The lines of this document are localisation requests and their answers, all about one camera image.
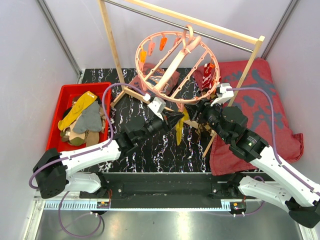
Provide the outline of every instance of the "wooden frame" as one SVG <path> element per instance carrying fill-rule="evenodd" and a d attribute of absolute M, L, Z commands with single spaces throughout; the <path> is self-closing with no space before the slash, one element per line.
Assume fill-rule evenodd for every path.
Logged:
<path fill-rule="evenodd" d="M 111 52 L 112 52 L 112 57 L 113 57 L 113 60 L 114 60 L 114 63 L 115 63 L 115 68 L 116 68 L 116 71 L 117 71 L 117 74 L 118 74 L 118 77 L 119 77 L 119 81 L 120 83 L 124 83 L 125 80 L 124 80 L 124 75 L 122 73 L 122 68 L 121 68 L 121 65 L 120 65 L 120 61 L 119 61 L 119 56 L 118 56 L 118 52 L 117 52 L 117 48 L 116 48 L 116 43 L 115 43 L 115 39 L 114 39 L 114 36 L 113 36 L 113 33 L 112 33 L 112 28 L 111 28 L 111 24 L 110 24 L 110 20 L 109 20 L 109 16 L 108 16 L 108 11 L 107 11 L 107 8 L 106 8 L 106 4 L 103 0 L 97 0 L 98 1 L 98 5 L 99 5 L 99 8 L 100 8 L 100 13 L 101 13 L 101 16 L 102 16 L 102 19 L 103 19 L 103 23 L 104 23 L 104 28 L 105 28 L 105 31 L 106 31 L 106 34 L 107 34 L 107 38 L 108 38 L 108 41 L 109 41 L 109 44 L 110 44 L 110 48 L 111 48 Z M 197 19 L 197 18 L 194 18 L 194 17 L 191 17 L 191 16 L 188 16 L 188 15 L 184 15 L 184 14 L 181 14 L 179 12 L 175 12 L 175 11 L 172 11 L 172 10 L 169 10 L 169 9 L 166 9 L 166 8 L 163 8 L 163 7 L 160 7 L 160 6 L 156 6 L 156 5 L 153 5 L 151 3 L 147 3 L 147 2 L 144 2 L 144 1 L 141 1 L 141 0 L 125 0 L 126 2 L 128 3 L 132 3 L 132 4 L 135 4 L 137 6 L 140 6 L 140 7 L 143 7 L 143 8 L 146 8 L 146 9 L 149 9 L 149 10 L 153 10 L 155 12 L 158 12 L 158 13 L 161 13 L 161 14 L 164 14 L 164 15 L 167 15 L 167 16 L 170 16 L 170 17 L 173 17 L 173 18 L 176 18 L 176 19 L 179 19 L 179 20 L 183 20 L 183 21 L 186 21 L 188 23 L 191 23 L 191 24 L 194 24 L 194 25 L 198 25 L 198 26 L 201 26 L 201 27 L 204 27 L 206 29 L 210 29 L 214 32 L 217 32 L 217 33 L 220 33 L 220 34 L 223 34 L 223 35 L 226 35 L 226 36 L 229 36 L 229 37 L 233 37 L 235 39 L 239 39 L 239 40 L 242 40 L 244 42 L 247 42 L 247 43 L 250 43 L 252 45 L 254 45 L 254 49 L 253 49 L 253 52 L 243 70 L 243 73 L 241 75 L 241 78 L 237 84 L 237 88 L 240 88 L 242 86 L 242 83 L 244 82 L 248 72 L 249 72 L 249 69 L 251 68 L 252 66 L 252 63 L 253 61 L 255 60 L 256 56 L 257 56 L 257 53 L 259 52 L 259 49 L 265 39 L 264 36 L 260 36 L 259 38 L 255 38 L 255 37 L 252 37 L 252 36 L 249 36 L 249 35 L 245 35 L 243 33 L 240 33 L 240 32 L 237 32 L 237 31 L 233 31 L 233 30 L 230 30 L 230 29 L 227 29 L 225 27 L 221 27 L 221 26 L 218 26 L 218 25 L 215 25 L 215 24 L 212 24 L 212 23 L 209 23 L 209 22 L 206 22 L 206 21 L 203 21 L 203 20 L 200 20 L 200 19 Z M 236 91 L 234 93 L 234 96 L 233 98 L 230 100 L 228 106 L 231 106 L 237 96 L 237 93 L 238 91 Z M 111 106 L 114 107 L 117 102 L 125 95 L 125 94 L 128 94 L 140 101 L 143 101 L 144 103 L 148 104 L 149 102 L 148 101 L 145 101 L 143 99 L 143 96 L 131 89 L 129 89 L 128 87 L 125 87 L 125 86 L 122 86 L 122 91 L 121 93 L 115 98 L 115 100 L 111 103 Z M 194 127 L 194 128 L 198 128 L 198 124 L 196 122 L 192 122 L 190 120 L 188 121 L 185 121 L 186 124 L 189 124 L 190 126 Z M 204 151 L 204 155 L 206 155 L 214 141 L 214 138 L 216 137 L 216 133 L 212 130 L 211 131 L 211 135 L 212 135 L 212 138 L 208 144 L 208 146 L 206 147 L 205 151 Z"/>

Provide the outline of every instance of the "gray wall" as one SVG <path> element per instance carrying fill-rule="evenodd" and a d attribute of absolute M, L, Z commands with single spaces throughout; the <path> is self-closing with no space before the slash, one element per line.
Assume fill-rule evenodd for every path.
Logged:
<path fill-rule="evenodd" d="M 0 233 L 18 240 L 60 88 L 77 78 L 35 0 L 0 1 L 0 32 Z"/>
<path fill-rule="evenodd" d="M 72 54 L 79 66 L 85 68 L 114 68 L 114 61 L 109 48 L 103 21 L 100 15 L 97 0 L 46 0 Z M 134 9 L 156 15 L 157 17 L 185 25 L 186 22 L 174 19 L 163 14 L 150 11 L 124 0 L 114 2 L 127 5 Z M 201 20 L 220 25 L 253 37 L 264 35 L 266 43 L 275 30 L 289 0 L 146 0 L 170 10 L 186 14 Z M 109 18 L 116 41 L 116 46 L 123 68 L 134 68 L 135 53 L 140 42 L 150 34 L 161 31 L 180 31 L 179 28 L 149 19 L 128 10 L 106 3 Z M 216 37 L 220 34 L 199 26 L 194 28 Z M 223 39 L 252 48 L 240 40 L 223 36 Z M 236 61 L 248 59 L 250 54 L 242 50 L 204 38 L 218 61 Z M 181 67 L 192 67 L 202 53 L 200 51 L 187 57 Z M 154 51 L 147 61 L 157 63 L 162 52 Z"/>
<path fill-rule="evenodd" d="M 299 171 L 320 183 L 320 1 L 300 1 L 268 62 L 294 133 L 304 134 Z M 320 224 L 316 227 L 320 236 Z"/>

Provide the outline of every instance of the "black marble surface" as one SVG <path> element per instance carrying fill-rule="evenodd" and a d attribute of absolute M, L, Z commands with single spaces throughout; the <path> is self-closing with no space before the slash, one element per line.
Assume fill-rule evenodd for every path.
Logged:
<path fill-rule="evenodd" d="M 179 84 L 188 74 L 190 68 L 178 68 L 177 71 L 180 73 Z M 129 83 L 137 75 L 134 68 L 126 68 L 122 72 L 126 83 Z M 83 84 L 101 82 L 118 83 L 116 69 L 96 68 L 85 70 L 82 79 Z M 114 87 L 112 96 L 115 98 L 120 92 L 120 86 Z M 189 81 L 180 92 L 180 96 L 177 95 L 176 98 L 190 99 L 199 94 L 195 81 Z M 177 109 L 176 104 L 172 102 L 167 102 L 166 106 L 174 110 Z M 129 120 L 146 120 L 150 113 L 146 104 L 126 94 L 111 110 L 113 129 L 115 133 L 119 133 Z M 177 145 L 175 129 L 165 134 L 160 132 L 152 139 L 142 142 L 140 150 L 129 157 L 105 162 L 99 164 L 99 166 L 93 166 L 87 171 L 95 171 L 96 168 L 99 168 L 101 172 L 210 172 L 210 152 L 207 156 L 204 156 L 203 153 L 211 139 L 209 134 L 203 132 L 199 137 L 196 129 L 184 124 L 182 136 L 180 145 Z"/>

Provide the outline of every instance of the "metal floor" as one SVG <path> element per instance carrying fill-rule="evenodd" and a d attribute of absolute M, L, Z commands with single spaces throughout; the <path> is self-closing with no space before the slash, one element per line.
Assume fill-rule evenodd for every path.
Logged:
<path fill-rule="evenodd" d="M 248 202 L 248 212 L 257 202 Z M 64 225 L 71 223 L 83 211 L 63 211 Z M 104 230 L 93 240 L 302 240 L 298 225 L 282 209 L 265 204 L 254 215 L 246 217 L 219 217 L 209 212 L 113 212 L 103 215 Z M 86 216 L 67 229 L 78 235 L 92 232 L 98 219 Z M 37 240 L 73 240 L 59 226 L 55 210 L 45 210 Z"/>

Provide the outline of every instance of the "red plastic bin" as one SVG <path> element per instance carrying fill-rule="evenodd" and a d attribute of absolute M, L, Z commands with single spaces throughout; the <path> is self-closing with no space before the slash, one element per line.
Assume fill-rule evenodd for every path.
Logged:
<path fill-rule="evenodd" d="M 73 151 L 86 147 L 86 144 L 80 146 L 72 146 L 67 142 L 62 142 L 60 137 L 60 130 L 58 128 L 58 122 L 63 119 L 64 112 L 71 107 L 72 100 L 81 96 L 87 91 L 92 92 L 102 100 L 102 96 L 107 87 L 111 85 L 110 82 L 101 83 L 85 83 L 85 84 L 69 84 L 63 85 L 60 90 L 58 102 L 55 107 L 55 112 L 52 120 L 51 130 L 46 144 L 45 150 L 56 148 L 58 152 Z M 111 91 L 106 94 L 104 103 L 106 106 L 106 112 L 109 116 L 111 102 Z M 104 133 L 99 133 L 99 143 L 108 139 L 108 122 L 105 123 Z"/>

